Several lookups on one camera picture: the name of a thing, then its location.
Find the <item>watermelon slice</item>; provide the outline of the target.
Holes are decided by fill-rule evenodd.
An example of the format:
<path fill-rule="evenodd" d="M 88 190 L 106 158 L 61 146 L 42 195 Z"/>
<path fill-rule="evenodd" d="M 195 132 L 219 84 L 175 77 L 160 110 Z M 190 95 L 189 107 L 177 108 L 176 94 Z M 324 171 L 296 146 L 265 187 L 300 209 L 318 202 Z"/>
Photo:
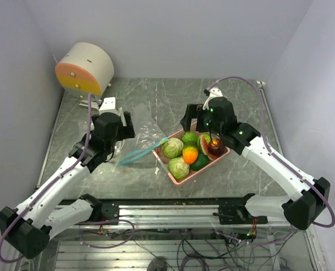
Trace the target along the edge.
<path fill-rule="evenodd" d="M 198 147 L 201 154 L 204 154 L 208 157 L 210 161 L 218 159 L 218 156 L 212 154 L 208 150 L 208 144 L 211 142 L 211 138 L 208 134 L 200 134 L 198 136 Z"/>

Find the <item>dark red apple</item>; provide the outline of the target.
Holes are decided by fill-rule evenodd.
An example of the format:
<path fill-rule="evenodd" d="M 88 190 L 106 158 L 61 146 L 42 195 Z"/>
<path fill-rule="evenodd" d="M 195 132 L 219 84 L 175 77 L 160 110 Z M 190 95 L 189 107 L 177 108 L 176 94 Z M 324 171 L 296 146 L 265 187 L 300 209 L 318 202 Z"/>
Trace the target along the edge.
<path fill-rule="evenodd" d="M 213 156 L 220 157 L 226 151 L 222 141 L 218 138 L 213 138 L 208 144 L 208 153 Z"/>

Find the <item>orange mango fruit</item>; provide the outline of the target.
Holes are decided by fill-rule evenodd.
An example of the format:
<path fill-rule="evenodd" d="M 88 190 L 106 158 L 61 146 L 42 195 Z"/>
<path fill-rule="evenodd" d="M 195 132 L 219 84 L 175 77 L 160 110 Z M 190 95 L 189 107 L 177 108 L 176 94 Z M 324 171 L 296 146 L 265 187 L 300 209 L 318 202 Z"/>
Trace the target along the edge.
<path fill-rule="evenodd" d="M 194 144 L 185 144 L 182 149 L 182 158 L 187 164 L 193 164 L 199 155 L 199 151 Z"/>

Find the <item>dark green avocado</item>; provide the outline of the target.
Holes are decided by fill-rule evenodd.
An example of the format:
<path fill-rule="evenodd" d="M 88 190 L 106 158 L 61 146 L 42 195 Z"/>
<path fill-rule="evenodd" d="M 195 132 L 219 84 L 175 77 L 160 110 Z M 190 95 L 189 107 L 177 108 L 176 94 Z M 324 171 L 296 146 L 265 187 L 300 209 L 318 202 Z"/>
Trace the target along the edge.
<path fill-rule="evenodd" d="M 196 161 L 190 164 L 190 170 L 197 172 L 204 168 L 209 163 L 209 161 L 210 160 L 207 155 L 198 154 Z"/>

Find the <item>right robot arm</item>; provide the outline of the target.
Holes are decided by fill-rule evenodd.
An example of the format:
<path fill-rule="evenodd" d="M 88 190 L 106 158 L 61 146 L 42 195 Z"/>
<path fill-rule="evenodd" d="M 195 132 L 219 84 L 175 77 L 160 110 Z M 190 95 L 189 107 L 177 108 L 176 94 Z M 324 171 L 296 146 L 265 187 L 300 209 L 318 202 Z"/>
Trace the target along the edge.
<path fill-rule="evenodd" d="M 254 217 L 271 216 L 284 218 L 295 228 L 306 230 L 328 207 L 330 182 L 298 169 L 274 150 L 261 132 L 239 122 L 232 103 L 225 97 L 208 98 L 204 104 L 188 104 L 180 121 L 184 131 L 190 129 L 192 119 L 197 119 L 197 131 L 216 135 L 225 147 L 259 166 L 286 192 L 286 196 L 250 196 L 235 210 L 239 222 L 245 224 Z"/>

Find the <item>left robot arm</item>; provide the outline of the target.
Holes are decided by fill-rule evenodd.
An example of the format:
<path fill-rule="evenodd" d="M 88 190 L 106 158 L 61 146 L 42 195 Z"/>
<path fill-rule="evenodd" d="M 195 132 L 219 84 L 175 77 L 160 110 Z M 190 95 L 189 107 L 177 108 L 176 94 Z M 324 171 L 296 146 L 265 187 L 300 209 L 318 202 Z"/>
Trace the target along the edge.
<path fill-rule="evenodd" d="M 59 169 L 17 207 L 4 207 L 0 211 L 1 241 L 7 241 L 22 257 L 32 259 L 72 225 L 103 225 L 102 202 L 89 194 L 59 210 L 56 206 L 74 184 L 113 157 L 118 141 L 134 136 L 128 111 L 89 116 L 87 133 Z"/>

